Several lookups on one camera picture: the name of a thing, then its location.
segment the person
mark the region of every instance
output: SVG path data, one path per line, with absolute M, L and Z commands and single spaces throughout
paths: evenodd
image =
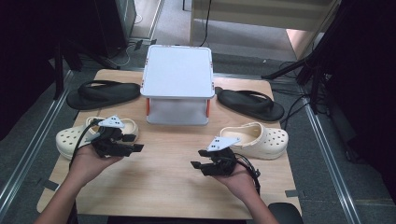
M 66 223 L 81 189 L 108 166 L 120 160 L 122 160 L 122 157 L 100 158 L 92 145 L 80 148 L 64 182 L 36 219 L 35 224 Z M 257 193 L 248 171 L 242 165 L 237 164 L 230 176 L 213 177 L 245 204 L 256 224 L 277 223 L 275 217 Z

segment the black flip-flop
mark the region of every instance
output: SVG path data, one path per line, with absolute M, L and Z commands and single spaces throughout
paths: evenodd
M 67 104 L 77 110 L 91 110 L 131 101 L 140 95 L 140 85 L 109 80 L 83 83 L 78 90 L 70 91 Z
M 277 121 L 283 117 L 283 106 L 257 91 L 230 91 L 216 87 L 218 101 L 241 114 L 264 121 Z

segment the table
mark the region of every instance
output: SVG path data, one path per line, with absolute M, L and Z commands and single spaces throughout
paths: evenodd
M 142 72 L 100 70 L 95 79 L 140 83 Z M 272 97 L 271 87 L 263 80 L 215 77 L 215 86 L 230 90 L 260 91 Z M 246 207 L 230 191 L 210 176 L 191 166 L 191 161 L 210 162 L 198 154 L 205 149 L 223 127 L 239 126 L 253 119 L 232 112 L 211 100 L 209 123 L 206 126 L 165 126 L 148 124 L 146 99 L 139 97 L 128 103 L 93 111 L 80 112 L 75 126 L 91 116 L 133 119 L 139 128 L 137 144 L 141 152 L 108 167 L 87 184 L 77 197 L 78 212 L 104 216 L 191 217 L 251 219 Z M 279 128 L 278 122 L 266 127 Z M 262 198 L 269 203 L 287 202 L 301 212 L 297 197 L 287 197 L 285 190 L 294 190 L 288 154 L 274 161 L 250 159 L 262 175 Z M 60 156 L 49 180 L 62 183 L 69 161 Z M 44 189 L 37 204 L 41 212 L 54 194 Z
M 324 32 L 339 0 L 212 0 L 209 20 L 287 29 L 297 59 L 309 51 L 320 32 Z M 206 20 L 209 0 L 192 0 L 191 34 L 194 20 Z

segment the storage box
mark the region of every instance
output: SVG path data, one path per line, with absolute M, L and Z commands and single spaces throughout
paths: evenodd
M 215 95 L 211 50 L 150 46 L 140 92 L 149 123 L 206 125 Z

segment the white box lid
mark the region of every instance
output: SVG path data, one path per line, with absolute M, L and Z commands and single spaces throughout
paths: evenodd
M 215 89 L 211 50 L 151 45 L 140 92 L 147 98 L 213 98 Z

